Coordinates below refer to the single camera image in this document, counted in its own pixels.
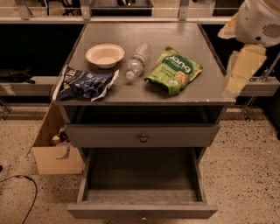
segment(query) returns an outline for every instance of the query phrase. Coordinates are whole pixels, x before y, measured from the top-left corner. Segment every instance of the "cardboard box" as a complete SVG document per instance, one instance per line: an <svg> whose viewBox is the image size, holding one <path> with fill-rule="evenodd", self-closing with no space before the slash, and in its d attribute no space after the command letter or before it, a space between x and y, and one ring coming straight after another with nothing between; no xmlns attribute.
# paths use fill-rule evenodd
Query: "cardboard box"
<svg viewBox="0 0 280 224"><path fill-rule="evenodd" d="M32 147L38 174L82 173L84 162L77 148L52 145L53 137L64 124L59 108L51 105Z"/></svg>

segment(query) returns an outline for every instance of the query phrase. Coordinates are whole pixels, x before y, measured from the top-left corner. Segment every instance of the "closed drawer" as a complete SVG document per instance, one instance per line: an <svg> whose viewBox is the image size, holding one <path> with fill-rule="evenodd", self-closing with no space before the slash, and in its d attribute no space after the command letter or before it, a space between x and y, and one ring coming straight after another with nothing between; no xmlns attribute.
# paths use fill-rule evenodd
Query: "closed drawer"
<svg viewBox="0 0 280 224"><path fill-rule="evenodd" d="M65 130L75 147L207 147L211 145L219 127L218 124L68 124Z"/></svg>
<svg viewBox="0 0 280 224"><path fill-rule="evenodd" d="M205 219L209 206L194 149L90 149L77 203L79 219Z"/></svg>

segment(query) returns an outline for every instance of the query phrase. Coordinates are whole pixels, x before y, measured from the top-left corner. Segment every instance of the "bottle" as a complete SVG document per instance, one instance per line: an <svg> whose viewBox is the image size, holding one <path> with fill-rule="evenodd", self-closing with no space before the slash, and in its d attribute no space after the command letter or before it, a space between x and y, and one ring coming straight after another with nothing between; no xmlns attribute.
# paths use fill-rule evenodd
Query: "bottle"
<svg viewBox="0 0 280 224"><path fill-rule="evenodd" d="M145 42L140 44L127 64L126 77L128 80L132 81L143 72L150 56L151 46Z"/></svg>

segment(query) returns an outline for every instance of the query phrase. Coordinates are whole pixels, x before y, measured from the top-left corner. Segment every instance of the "black bag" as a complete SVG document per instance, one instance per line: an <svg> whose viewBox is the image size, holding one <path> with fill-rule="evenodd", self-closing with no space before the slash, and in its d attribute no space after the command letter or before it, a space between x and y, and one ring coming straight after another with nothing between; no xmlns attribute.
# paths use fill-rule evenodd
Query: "black bag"
<svg viewBox="0 0 280 224"><path fill-rule="evenodd" d="M29 70L0 69L0 82L28 82L34 84L35 80L31 80L32 76L28 72Z"/></svg>

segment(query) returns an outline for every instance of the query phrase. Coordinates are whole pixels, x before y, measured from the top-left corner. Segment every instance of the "green label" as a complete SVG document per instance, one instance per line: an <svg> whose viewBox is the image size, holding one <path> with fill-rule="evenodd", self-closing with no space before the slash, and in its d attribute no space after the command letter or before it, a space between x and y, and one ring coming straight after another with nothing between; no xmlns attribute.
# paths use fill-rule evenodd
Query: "green label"
<svg viewBox="0 0 280 224"><path fill-rule="evenodd" d="M191 74L193 72L193 64L178 54L165 57L163 63L174 71L182 71L185 74Z"/></svg>

